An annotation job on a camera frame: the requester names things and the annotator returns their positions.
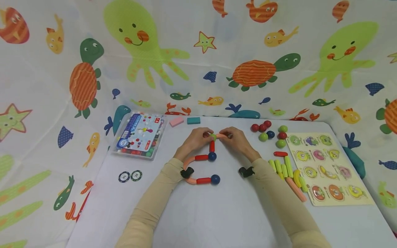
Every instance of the poker chip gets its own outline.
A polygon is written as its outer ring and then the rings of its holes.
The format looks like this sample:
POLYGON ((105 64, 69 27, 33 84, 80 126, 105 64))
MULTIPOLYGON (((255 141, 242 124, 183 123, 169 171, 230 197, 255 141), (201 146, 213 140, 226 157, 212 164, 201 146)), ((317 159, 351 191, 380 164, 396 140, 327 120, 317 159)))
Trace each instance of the poker chip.
POLYGON ((128 180, 129 180, 129 172, 128 171, 121 172, 119 175, 119 182, 125 183, 128 180))
POLYGON ((136 182, 139 181, 142 178, 142 172, 141 171, 133 171, 131 173, 131 180, 136 182))

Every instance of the blue fish silhouette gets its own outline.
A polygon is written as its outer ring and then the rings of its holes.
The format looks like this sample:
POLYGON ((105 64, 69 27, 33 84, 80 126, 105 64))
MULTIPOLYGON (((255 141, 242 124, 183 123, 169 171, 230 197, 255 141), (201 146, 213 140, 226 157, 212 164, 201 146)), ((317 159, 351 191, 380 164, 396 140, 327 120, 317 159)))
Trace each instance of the blue fish silhouette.
POLYGON ((241 110, 241 104, 234 106, 233 104, 229 104, 229 107, 225 108, 225 110, 231 110, 234 112, 234 114, 229 115, 228 117, 232 118, 252 118, 252 119, 259 119, 260 118, 260 113, 254 111, 254 110, 241 110))
POLYGON ((351 150, 361 145, 360 141, 354 140, 355 136, 356 135, 354 133, 351 133, 350 136, 349 134, 345 133, 347 147, 343 146, 342 148, 356 169, 358 175, 360 175, 360 178, 363 179, 366 175, 364 161, 354 151, 351 150))
POLYGON ((119 89, 113 89, 112 90, 113 94, 113 99, 116 99, 116 96, 120 95, 120 90, 119 89))
POLYGON ((67 130, 65 126, 63 126, 58 134, 58 147, 62 148, 72 138, 73 133, 67 130))
POLYGON ((113 135, 116 135, 116 132, 117 132, 117 129, 119 129, 121 120, 129 112, 131 112, 131 109, 129 107, 127 107, 126 105, 118 106, 116 109, 116 112, 114 113, 113 121, 112 121, 112 118, 109 116, 108 124, 106 124, 105 127, 103 128, 104 130, 106 130, 106 135, 108 135, 110 128, 112 128, 112 127, 113 127, 113 135))
POLYGON ((366 85, 365 87, 370 91, 371 96, 375 95, 381 89, 384 88, 384 86, 380 83, 370 83, 370 84, 366 85))
POLYGON ((262 103, 267 103, 270 102, 270 97, 265 97, 261 102, 259 102, 259 105, 262 105, 262 103))
POLYGON ((216 79, 216 71, 208 72, 203 78, 210 80, 211 83, 214 83, 216 79))
POLYGON ((387 161, 387 162, 382 162, 379 160, 380 165, 384 165, 386 168, 390 170, 397 170, 397 162, 394 161, 387 161))

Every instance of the fabric backdrop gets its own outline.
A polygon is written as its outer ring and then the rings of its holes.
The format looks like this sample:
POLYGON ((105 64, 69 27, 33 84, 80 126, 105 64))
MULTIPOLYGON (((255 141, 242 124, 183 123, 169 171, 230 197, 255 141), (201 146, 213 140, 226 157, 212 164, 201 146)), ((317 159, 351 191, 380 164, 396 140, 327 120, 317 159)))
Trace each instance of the fabric backdrop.
POLYGON ((397 232, 397 1, 0 9, 0 247, 66 244, 120 119, 137 109, 324 121, 397 232))

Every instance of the pink eraser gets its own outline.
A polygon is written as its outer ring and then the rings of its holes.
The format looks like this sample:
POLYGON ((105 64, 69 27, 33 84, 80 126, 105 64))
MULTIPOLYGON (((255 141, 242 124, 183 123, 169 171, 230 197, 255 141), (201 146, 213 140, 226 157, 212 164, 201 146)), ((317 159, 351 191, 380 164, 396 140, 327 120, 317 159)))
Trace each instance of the pink eraser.
POLYGON ((181 116, 179 116, 179 117, 173 119, 172 121, 170 121, 170 125, 171 125, 171 127, 176 127, 183 122, 184 122, 183 118, 181 116))

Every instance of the orange turtle shell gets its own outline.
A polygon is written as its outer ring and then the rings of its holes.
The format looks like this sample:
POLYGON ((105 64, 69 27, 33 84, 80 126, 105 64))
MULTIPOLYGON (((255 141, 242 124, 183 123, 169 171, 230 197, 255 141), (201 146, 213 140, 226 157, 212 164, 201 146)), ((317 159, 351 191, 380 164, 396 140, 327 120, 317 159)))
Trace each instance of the orange turtle shell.
POLYGON ((397 99, 389 103, 386 107, 385 121, 390 130, 397 134, 397 99))
POLYGON ((83 62, 75 66, 70 76, 69 91, 78 110, 90 106, 96 95, 96 76, 89 63, 83 62))
POLYGON ((237 66, 233 80, 245 87, 260 85, 271 78, 276 67, 265 61, 251 60, 237 66))

